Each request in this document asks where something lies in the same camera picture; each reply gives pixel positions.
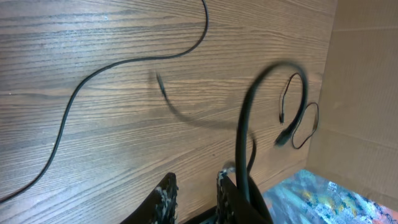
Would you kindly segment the black usb cable long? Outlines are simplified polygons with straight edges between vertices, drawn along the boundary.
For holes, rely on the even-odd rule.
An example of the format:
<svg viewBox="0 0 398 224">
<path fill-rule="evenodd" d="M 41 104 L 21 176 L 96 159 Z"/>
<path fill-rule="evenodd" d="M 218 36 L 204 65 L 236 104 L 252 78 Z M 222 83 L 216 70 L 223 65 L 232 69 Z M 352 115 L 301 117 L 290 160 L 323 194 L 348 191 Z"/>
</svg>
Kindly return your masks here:
<svg viewBox="0 0 398 224">
<path fill-rule="evenodd" d="M 66 105 L 65 111 L 63 113 L 61 122 L 60 122 L 60 127 L 58 130 L 58 134 L 56 137 L 56 140 L 53 144 L 53 148 L 50 152 L 49 158 L 47 160 L 47 162 L 45 163 L 45 165 L 43 166 L 42 170 L 37 174 L 37 176 L 35 176 L 34 179 L 32 179 L 27 185 L 23 186 L 22 188 L 16 190 L 15 192 L 1 198 L 1 204 L 4 204 L 16 197 L 18 197 L 19 195 L 23 194 L 24 192 L 26 192 L 27 190 L 29 190 L 31 187 L 33 187 L 43 176 L 44 174 L 47 172 L 47 170 L 49 169 L 49 167 L 51 166 L 55 155 L 58 151 L 58 147 L 60 145 L 60 142 L 62 140 L 62 136 L 63 136 L 63 131 L 67 122 L 67 118 L 68 118 L 68 114 L 70 112 L 70 109 L 72 107 L 72 104 L 78 94 L 78 92 L 83 88 L 83 86 L 90 81 L 92 78 L 94 78 L 95 76 L 99 75 L 102 72 L 105 72 L 111 68 L 117 67 L 118 65 L 123 65 L 126 63 L 133 63 L 133 62 L 144 62 L 144 61 L 153 61 L 153 60 L 169 60 L 169 59 L 174 59 L 174 58 L 179 58 L 179 57 L 183 57 L 186 54 L 189 54 L 190 52 L 194 51 L 205 39 L 208 29 L 209 29 L 209 23 L 210 23 L 210 16 L 209 16 L 209 10 L 208 10 L 208 6 L 205 0 L 201 0 L 201 3 L 203 5 L 203 9 L 204 9 L 204 13 L 205 13 L 205 26 L 203 28 L 203 32 L 200 36 L 200 38 L 195 42 L 195 44 L 193 46 L 191 46 L 189 49 L 178 53 L 178 54 L 174 54 L 174 55 L 162 55 L 162 56 L 150 56 L 150 57 L 141 57 L 141 58 L 131 58 L 131 59 L 126 59 L 126 60 L 121 60 L 118 62 L 114 62 L 110 65 L 107 65 L 105 67 L 102 67 L 98 70 L 96 70 L 95 72 L 91 73 L 90 75 L 88 75 L 87 77 L 85 77 L 78 85 L 77 87 L 74 89 L 72 95 L 69 98 L 69 101 Z"/>
</svg>

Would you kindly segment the black usb cable short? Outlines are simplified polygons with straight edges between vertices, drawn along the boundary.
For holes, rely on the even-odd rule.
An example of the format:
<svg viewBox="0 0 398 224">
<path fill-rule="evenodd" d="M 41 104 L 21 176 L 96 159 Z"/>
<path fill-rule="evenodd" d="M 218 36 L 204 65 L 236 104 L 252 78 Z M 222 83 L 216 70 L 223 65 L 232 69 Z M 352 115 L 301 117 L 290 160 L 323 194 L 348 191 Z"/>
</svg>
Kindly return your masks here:
<svg viewBox="0 0 398 224">
<path fill-rule="evenodd" d="M 273 70 L 278 67 L 292 67 L 296 69 L 296 74 L 302 81 L 302 98 L 300 106 L 295 115 L 293 121 L 289 126 L 284 129 L 275 140 L 276 146 L 283 146 L 288 140 L 291 140 L 297 127 L 300 125 L 302 117 L 305 113 L 308 98 L 308 81 L 304 69 L 299 65 L 289 61 L 274 62 L 270 66 L 266 67 L 259 76 L 253 81 L 251 86 L 248 88 L 246 95 L 243 100 L 241 111 L 239 114 L 238 122 L 229 123 L 226 121 L 199 121 L 192 117 L 181 114 L 170 102 L 166 94 L 164 83 L 159 73 L 156 74 L 157 82 L 162 95 L 169 107 L 169 110 L 181 121 L 189 123 L 194 126 L 213 128 L 213 129 L 236 129 L 236 147 L 235 147 L 235 164 L 236 164 L 236 184 L 239 193 L 248 201 L 250 199 L 250 193 L 254 191 L 254 188 L 249 185 L 249 173 L 256 156 L 256 139 L 251 130 L 249 130 L 249 116 L 251 113 L 252 103 L 254 101 L 257 88 L 260 86 L 263 79 L 268 76 Z"/>
</svg>

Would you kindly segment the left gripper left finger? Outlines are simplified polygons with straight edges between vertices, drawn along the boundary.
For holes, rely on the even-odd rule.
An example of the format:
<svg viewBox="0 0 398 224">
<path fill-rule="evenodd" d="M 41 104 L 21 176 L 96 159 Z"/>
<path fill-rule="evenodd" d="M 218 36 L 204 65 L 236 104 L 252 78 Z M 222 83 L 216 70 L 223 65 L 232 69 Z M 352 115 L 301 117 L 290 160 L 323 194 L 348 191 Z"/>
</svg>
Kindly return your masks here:
<svg viewBox="0 0 398 224">
<path fill-rule="evenodd" d="M 121 224 L 175 224 L 177 191 L 176 175 L 169 172 Z"/>
</svg>

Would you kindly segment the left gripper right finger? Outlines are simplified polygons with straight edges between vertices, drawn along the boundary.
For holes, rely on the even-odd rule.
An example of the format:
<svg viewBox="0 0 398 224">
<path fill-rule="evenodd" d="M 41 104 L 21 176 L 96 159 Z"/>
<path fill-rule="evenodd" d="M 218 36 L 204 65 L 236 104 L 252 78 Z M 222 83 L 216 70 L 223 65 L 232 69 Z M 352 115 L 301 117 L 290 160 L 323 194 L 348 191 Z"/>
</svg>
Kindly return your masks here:
<svg viewBox="0 0 398 224">
<path fill-rule="evenodd" d="M 245 224 L 245 223 L 273 223 L 272 217 L 258 190 L 255 190 L 253 204 L 248 202 L 238 191 L 228 171 L 218 172 L 217 177 L 217 206 L 216 223 Z"/>
</svg>

